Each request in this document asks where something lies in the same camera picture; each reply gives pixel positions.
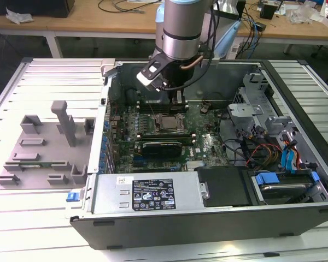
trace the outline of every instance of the copper pipe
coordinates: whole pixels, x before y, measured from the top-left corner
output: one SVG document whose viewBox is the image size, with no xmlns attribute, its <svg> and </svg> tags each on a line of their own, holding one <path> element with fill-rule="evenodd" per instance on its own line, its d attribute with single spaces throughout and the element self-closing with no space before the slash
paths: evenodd
<svg viewBox="0 0 328 262">
<path fill-rule="evenodd" d="M 199 64 L 202 60 L 203 60 L 204 56 L 199 56 L 196 60 L 194 60 L 192 63 L 190 63 L 189 65 L 181 65 L 180 69 L 182 70 L 188 70 L 191 69 L 192 67 L 196 66 L 197 64 Z"/>
</svg>

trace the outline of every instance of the power supply label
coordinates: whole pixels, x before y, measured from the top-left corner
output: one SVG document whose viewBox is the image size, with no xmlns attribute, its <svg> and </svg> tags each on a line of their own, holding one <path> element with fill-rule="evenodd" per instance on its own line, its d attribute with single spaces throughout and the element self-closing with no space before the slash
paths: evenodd
<svg viewBox="0 0 328 262">
<path fill-rule="evenodd" d="M 172 179 L 133 180 L 132 209 L 135 211 L 176 209 Z"/>
</svg>

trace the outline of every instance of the screw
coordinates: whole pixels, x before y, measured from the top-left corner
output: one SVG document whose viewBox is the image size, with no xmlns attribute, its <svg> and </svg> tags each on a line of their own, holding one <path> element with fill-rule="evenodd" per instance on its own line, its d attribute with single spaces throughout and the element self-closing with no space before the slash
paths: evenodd
<svg viewBox="0 0 328 262">
<path fill-rule="evenodd" d="M 202 198 L 203 198 L 204 200 L 209 199 L 208 192 L 202 192 Z"/>
</svg>

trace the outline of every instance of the open computer chassis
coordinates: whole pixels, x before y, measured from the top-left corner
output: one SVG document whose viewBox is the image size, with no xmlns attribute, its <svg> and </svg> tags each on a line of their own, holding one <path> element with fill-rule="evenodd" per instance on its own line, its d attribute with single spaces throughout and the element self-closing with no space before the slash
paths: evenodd
<svg viewBox="0 0 328 262">
<path fill-rule="evenodd" d="M 92 248 L 292 236 L 328 221 L 328 143 L 269 61 L 215 63 L 172 103 L 137 82 L 144 63 L 102 67 L 71 217 Z"/>
</svg>

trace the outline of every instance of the desk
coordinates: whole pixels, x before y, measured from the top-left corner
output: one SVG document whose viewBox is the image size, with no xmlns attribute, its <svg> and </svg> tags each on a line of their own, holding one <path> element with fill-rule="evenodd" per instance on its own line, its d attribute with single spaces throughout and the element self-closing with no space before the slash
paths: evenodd
<svg viewBox="0 0 328 262">
<path fill-rule="evenodd" d="M 155 39 L 157 4 L 143 8 L 145 14 L 107 13 L 97 7 L 99 0 L 75 0 L 67 18 L 34 16 L 34 22 L 16 25 L 0 16 L 0 33 L 46 37 L 53 58 L 63 57 L 57 37 L 100 37 Z M 124 8 L 142 4 L 124 3 Z M 115 10 L 110 0 L 102 8 Z"/>
<path fill-rule="evenodd" d="M 302 23 L 292 25 L 284 15 L 274 15 L 272 20 L 261 19 L 260 13 L 256 10 L 256 6 L 250 8 L 251 3 L 257 1 L 247 1 L 246 8 L 255 22 L 266 25 L 266 29 L 262 34 L 260 42 L 277 43 L 277 44 L 302 44 L 302 45 L 328 45 L 328 27 L 320 22 L 312 21 L 312 24 Z M 247 23 L 242 23 L 238 37 L 233 42 L 233 46 L 239 46 L 245 41 L 249 35 L 249 27 Z"/>
<path fill-rule="evenodd" d="M 157 4 L 143 8 L 145 14 L 106 13 L 97 7 L 98 0 L 75 0 L 74 8 L 65 19 L 34 17 L 35 21 L 16 25 L 0 16 L 0 32 L 15 35 L 41 35 L 46 37 L 52 56 L 63 57 L 57 37 L 101 37 L 101 38 L 138 38 L 155 39 L 155 15 Z M 133 8 L 136 4 L 124 3 L 122 7 Z M 102 7 L 114 10 L 110 0 Z M 272 20 L 258 19 L 259 12 L 248 10 L 258 22 L 267 25 L 260 42 L 282 44 L 328 45 L 328 28 L 313 21 L 311 25 L 291 25 L 285 16 Z M 238 47 L 249 35 L 247 26 L 242 25 L 233 47 Z"/>
</svg>

